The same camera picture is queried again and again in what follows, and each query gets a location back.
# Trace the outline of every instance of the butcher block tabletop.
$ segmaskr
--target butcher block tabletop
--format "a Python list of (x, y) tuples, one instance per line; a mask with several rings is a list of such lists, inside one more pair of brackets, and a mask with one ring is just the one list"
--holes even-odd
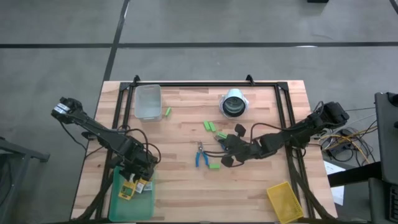
[[(297, 122), (311, 113), (304, 82), (287, 81)], [(95, 120), (111, 128), (120, 82), (104, 82)], [(235, 134), (236, 124), (248, 132), (243, 139), (249, 141), (249, 130), (254, 123), (262, 122), (280, 127), (279, 114), (273, 87), (239, 87), (249, 101), (249, 108), (238, 118), (228, 119), (220, 113), (219, 103), (231, 87), (162, 87), (162, 112), (160, 122), (142, 123), (134, 116), (134, 96), (128, 125), (143, 130), (148, 141), (162, 153), (162, 161), (155, 168), (155, 208), (152, 222), (277, 222), (278, 219), (266, 194), (269, 187), (290, 182), (285, 149), (265, 159), (251, 159), (243, 166), (220, 170), (205, 167), (203, 158), (195, 167), (198, 141), (206, 151), (222, 151), (211, 132), (206, 132), (203, 121), (214, 122), (216, 129)], [(287, 108), (282, 94), (286, 123)], [(123, 97), (119, 125), (122, 124), (126, 95)], [(165, 111), (171, 107), (169, 116)], [(267, 126), (256, 126), (253, 136), (276, 133)], [(133, 136), (144, 142), (140, 133)], [(88, 152), (100, 145), (89, 144)], [(81, 215), (98, 193), (103, 175), (106, 149), (90, 155), (84, 164), (78, 185), (72, 218)], [(209, 157), (210, 164), (221, 164), (220, 158)], [(304, 157), (308, 182), (312, 192), (326, 210), (336, 217), (331, 190), (320, 148), (310, 145)], [(108, 216), (110, 191), (105, 198), (103, 216)], [(303, 193), (301, 204), (306, 213)]]

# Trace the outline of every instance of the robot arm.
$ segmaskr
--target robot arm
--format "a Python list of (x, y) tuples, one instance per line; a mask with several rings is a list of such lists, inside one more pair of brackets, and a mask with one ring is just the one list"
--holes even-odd
[(124, 135), (123, 132), (110, 130), (99, 124), (83, 111), (78, 100), (62, 97), (51, 115), (61, 123), (74, 123), (94, 134), (102, 146), (117, 155), (111, 166), (124, 167), (121, 175), (127, 180), (130, 174), (135, 174), (135, 179), (142, 177), (149, 180), (152, 177), (157, 158), (144, 150), (143, 143)]
[[(238, 135), (229, 134), (224, 140), (224, 146), (228, 148), (228, 154), (234, 155), (239, 162), (248, 159), (263, 159), (274, 155), (284, 144), (304, 148), (314, 134), (319, 133), (324, 128), (339, 128), (346, 124), (348, 119), (348, 114), (339, 103), (329, 102), (325, 105), (322, 104), (319, 109), (290, 128), (283, 129), (279, 133), (259, 136), (252, 139), (251, 142), (240, 139), (240, 136), (243, 136), (246, 130), (240, 124), (237, 124), (235, 130)], [(227, 156), (221, 160), (221, 163), (226, 167), (231, 167), (233, 159), (231, 156)]]

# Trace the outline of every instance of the white paper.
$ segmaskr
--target white paper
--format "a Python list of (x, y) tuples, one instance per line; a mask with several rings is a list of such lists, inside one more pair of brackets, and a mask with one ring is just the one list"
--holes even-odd
[[(326, 173), (334, 174), (335, 172), (345, 171), (345, 169), (331, 164), (330, 162), (324, 161)], [(343, 205), (344, 200), (344, 186), (332, 187), (331, 194), (333, 196), (333, 201), (339, 205)]]

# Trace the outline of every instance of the gray floor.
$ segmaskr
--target gray floor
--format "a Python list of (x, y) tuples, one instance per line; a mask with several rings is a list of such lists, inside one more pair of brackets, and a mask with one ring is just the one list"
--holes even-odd
[[(0, 44), (111, 43), (123, 0), (0, 0)], [(388, 0), (131, 0), (120, 42), (398, 41)], [(32, 161), (13, 223), (67, 220), (83, 151), (50, 116), (61, 96), (95, 113), (110, 49), (0, 49), (0, 136), (51, 153)], [(111, 80), (305, 80), (311, 106), (338, 101), (372, 106), (377, 91), (398, 92), (398, 47), (119, 49)], [(374, 114), (350, 113), (350, 121)], [(376, 118), (352, 124), (364, 129)], [(74, 136), (80, 129), (68, 127)], [(366, 136), (379, 159), (377, 133)], [(352, 160), (348, 165), (355, 166)], [(340, 215), (361, 194), (347, 188)]]

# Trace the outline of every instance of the green tray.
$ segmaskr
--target green tray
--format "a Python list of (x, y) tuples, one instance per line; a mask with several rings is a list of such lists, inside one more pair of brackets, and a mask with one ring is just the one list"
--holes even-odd
[(131, 200), (119, 197), (124, 183), (124, 177), (119, 174), (120, 167), (116, 167), (113, 174), (113, 186), (108, 218), (112, 222), (131, 222), (149, 220), (154, 215), (155, 205), (155, 174), (152, 176), (152, 190), (134, 193)]

